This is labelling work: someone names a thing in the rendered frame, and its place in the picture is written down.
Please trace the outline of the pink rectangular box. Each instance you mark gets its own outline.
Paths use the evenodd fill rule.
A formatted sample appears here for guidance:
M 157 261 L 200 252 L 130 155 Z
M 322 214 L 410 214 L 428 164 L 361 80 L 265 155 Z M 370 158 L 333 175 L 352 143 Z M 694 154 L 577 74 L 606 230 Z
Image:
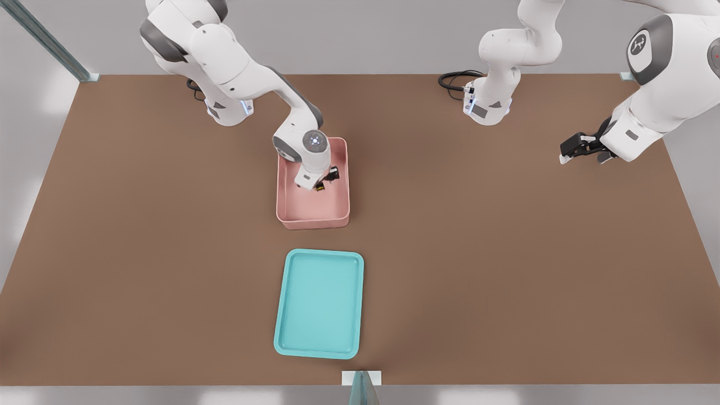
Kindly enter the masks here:
M 325 189 L 309 191 L 295 184 L 300 164 L 278 157 L 277 218 L 287 229 L 339 228 L 349 223 L 350 191 L 347 142 L 329 138 L 331 163 L 340 178 L 324 182 Z

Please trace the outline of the pale blue-green tray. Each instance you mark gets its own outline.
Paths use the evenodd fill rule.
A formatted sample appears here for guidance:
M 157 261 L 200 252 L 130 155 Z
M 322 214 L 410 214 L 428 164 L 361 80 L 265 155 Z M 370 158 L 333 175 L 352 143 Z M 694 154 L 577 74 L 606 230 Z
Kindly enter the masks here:
M 291 250 L 281 280 L 275 351 L 352 359 L 360 341 L 364 268 L 357 252 Z

